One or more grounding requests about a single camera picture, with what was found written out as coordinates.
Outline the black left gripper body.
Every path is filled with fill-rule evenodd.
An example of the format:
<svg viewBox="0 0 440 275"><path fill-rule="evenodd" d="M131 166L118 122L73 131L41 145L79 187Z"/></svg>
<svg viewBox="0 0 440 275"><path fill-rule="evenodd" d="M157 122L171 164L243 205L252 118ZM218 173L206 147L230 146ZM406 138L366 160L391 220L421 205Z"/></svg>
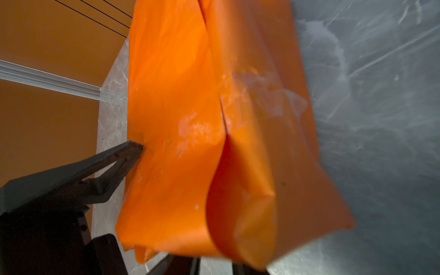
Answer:
<svg viewBox="0 0 440 275"><path fill-rule="evenodd" d="M1 274L127 274L115 236L91 237L88 209L1 215Z"/></svg>

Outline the yellow wrapping paper sheet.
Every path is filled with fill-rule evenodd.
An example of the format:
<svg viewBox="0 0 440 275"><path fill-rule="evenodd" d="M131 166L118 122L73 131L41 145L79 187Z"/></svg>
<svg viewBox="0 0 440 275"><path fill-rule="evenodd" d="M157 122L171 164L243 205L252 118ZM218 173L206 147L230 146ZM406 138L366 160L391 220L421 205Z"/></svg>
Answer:
<svg viewBox="0 0 440 275"><path fill-rule="evenodd" d="M320 163L289 1L137 1L128 174L116 234L263 270L355 219Z"/></svg>

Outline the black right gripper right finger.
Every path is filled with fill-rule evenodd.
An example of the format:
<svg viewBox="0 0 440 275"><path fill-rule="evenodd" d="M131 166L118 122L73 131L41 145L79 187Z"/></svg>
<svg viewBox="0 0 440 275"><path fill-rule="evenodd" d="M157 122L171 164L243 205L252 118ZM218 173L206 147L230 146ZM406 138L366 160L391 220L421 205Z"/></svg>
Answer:
<svg viewBox="0 0 440 275"><path fill-rule="evenodd" d="M260 271L244 264L232 263L233 275L269 275L267 270Z"/></svg>

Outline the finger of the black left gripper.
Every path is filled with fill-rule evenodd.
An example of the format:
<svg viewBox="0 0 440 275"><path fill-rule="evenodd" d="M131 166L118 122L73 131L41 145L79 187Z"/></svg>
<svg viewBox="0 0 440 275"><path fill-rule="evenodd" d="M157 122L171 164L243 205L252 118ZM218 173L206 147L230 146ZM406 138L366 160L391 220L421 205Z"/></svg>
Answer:
<svg viewBox="0 0 440 275"><path fill-rule="evenodd" d="M142 151L141 144L127 141L88 159L11 180L1 188L1 214L107 202Z"/></svg>

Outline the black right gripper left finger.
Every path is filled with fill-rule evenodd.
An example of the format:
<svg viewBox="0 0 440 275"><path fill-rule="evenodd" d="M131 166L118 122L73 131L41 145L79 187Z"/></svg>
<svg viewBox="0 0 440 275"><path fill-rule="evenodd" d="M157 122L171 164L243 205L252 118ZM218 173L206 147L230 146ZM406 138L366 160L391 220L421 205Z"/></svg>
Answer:
<svg viewBox="0 0 440 275"><path fill-rule="evenodd" d="M168 254L147 275L199 275L200 258Z"/></svg>

